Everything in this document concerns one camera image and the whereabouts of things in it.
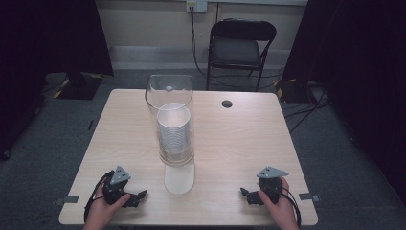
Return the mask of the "grey tape strip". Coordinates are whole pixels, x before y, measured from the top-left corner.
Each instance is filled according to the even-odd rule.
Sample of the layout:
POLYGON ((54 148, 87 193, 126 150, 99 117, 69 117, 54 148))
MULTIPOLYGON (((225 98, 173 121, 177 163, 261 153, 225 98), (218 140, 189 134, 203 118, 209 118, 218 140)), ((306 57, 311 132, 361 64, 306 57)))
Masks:
POLYGON ((79 200, 78 195, 66 195, 55 200, 55 205, 63 206, 65 203, 77 203, 79 200))
POLYGON ((312 200, 313 202, 318 202, 321 200, 320 196, 312 193, 299 194, 300 200, 312 200))

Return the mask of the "stack of white paper cups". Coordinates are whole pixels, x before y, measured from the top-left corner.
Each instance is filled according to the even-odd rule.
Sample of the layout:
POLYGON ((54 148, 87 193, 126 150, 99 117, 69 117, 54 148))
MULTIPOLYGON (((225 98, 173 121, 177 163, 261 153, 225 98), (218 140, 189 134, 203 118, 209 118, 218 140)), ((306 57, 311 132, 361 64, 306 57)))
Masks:
POLYGON ((159 143, 164 158, 171 164, 180 164, 190 156, 191 118, 190 110, 181 103, 166 103, 159 108, 159 143))

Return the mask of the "black stand base yellow tape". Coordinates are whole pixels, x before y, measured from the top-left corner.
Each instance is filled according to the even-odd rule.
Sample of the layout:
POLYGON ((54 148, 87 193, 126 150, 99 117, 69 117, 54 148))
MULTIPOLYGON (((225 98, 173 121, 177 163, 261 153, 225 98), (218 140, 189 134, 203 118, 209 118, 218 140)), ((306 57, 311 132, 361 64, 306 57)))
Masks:
POLYGON ((67 79, 54 95, 62 100, 92 100, 102 83, 103 77, 89 73, 67 73, 67 79))
POLYGON ((296 80, 276 80, 277 96, 284 103, 310 103, 307 87, 296 80))

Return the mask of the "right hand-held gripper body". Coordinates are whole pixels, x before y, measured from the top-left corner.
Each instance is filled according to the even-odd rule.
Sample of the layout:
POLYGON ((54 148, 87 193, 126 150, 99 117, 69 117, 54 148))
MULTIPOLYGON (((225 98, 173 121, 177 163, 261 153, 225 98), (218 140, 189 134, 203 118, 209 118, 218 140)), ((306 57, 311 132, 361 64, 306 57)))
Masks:
POLYGON ((283 176, 287 176, 288 172, 267 166, 262 169, 258 174, 259 187, 270 198, 273 204, 277 204, 282 193, 283 176))

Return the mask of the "black folding chair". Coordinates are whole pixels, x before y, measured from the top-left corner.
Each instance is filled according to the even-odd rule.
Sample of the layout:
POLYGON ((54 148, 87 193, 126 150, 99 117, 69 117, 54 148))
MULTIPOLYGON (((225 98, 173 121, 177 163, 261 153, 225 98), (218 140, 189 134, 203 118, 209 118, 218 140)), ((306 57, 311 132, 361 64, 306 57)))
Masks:
POLYGON ((259 90, 269 47, 277 35, 267 21, 227 18, 215 23, 210 32, 206 89, 210 89, 211 72, 217 69, 258 71, 255 90, 259 90))

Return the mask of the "person's left hand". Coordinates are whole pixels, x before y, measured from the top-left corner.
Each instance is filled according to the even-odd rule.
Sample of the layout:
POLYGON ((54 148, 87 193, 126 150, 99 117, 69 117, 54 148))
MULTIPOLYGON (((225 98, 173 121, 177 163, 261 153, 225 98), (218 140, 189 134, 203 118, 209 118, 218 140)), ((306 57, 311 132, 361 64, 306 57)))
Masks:
POLYGON ((130 195, 123 195, 113 204, 108 204, 102 192, 102 187, 96 191, 96 199, 89 209, 83 230, 103 230, 114 218, 116 212, 130 199, 130 195))

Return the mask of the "white wall outlet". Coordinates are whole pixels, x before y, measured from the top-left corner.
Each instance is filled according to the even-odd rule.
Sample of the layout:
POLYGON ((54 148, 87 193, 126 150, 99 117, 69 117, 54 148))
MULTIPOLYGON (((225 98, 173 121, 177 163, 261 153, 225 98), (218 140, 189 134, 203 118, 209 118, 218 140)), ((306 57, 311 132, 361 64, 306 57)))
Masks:
POLYGON ((187 0, 186 1, 186 11, 187 12, 206 13, 207 10, 208 10, 207 0, 187 0))

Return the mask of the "person's right hand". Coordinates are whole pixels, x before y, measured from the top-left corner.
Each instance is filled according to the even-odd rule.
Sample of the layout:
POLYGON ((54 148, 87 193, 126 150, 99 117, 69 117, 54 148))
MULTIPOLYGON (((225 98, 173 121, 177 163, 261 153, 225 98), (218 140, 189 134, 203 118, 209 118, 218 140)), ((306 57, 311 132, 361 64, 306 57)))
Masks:
POLYGON ((258 191, 259 198, 270 213, 270 217, 280 230, 300 230, 293 204, 288 199, 289 184, 281 177, 282 195, 277 204, 274 204, 264 191, 258 191))

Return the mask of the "black curtain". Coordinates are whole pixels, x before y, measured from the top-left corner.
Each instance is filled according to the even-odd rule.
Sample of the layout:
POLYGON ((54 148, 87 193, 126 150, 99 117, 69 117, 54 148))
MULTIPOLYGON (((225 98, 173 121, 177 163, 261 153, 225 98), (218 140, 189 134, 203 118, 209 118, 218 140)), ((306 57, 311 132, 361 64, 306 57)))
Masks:
POLYGON ((0 160, 51 73, 113 74, 96 0, 0 0, 0 160))
POLYGON ((406 204, 406 0, 307 0, 282 77, 327 86, 406 204))

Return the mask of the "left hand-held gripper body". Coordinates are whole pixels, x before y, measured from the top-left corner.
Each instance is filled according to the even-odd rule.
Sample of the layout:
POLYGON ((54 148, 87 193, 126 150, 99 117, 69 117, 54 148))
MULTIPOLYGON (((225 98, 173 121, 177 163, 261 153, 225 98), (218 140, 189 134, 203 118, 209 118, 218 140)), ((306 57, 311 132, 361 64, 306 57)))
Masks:
POLYGON ((131 175, 121 166, 106 174, 102 192, 108 204, 114 204, 125 194, 124 187, 130 178, 131 175))

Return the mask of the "clear plastic cup dispenser tube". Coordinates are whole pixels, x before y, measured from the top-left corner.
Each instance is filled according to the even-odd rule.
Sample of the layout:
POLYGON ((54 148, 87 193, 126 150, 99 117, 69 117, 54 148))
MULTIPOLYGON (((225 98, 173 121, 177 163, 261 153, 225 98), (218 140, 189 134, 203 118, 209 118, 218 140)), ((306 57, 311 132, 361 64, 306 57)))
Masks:
POLYGON ((157 113, 159 108, 168 103, 184 104, 192 115, 191 118, 191 147, 190 156, 186 161, 180 164, 171 164, 163 155, 160 143, 160 158, 164 164, 171 167, 180 167, 190 163, 193 159, 193 84, 192 76, 189 75, 151 75, 147 79, 147 89, 145 100, 149 109, 150 118, 156 130, 157 140, 159 143, 159 133, 157 125, 157 113))

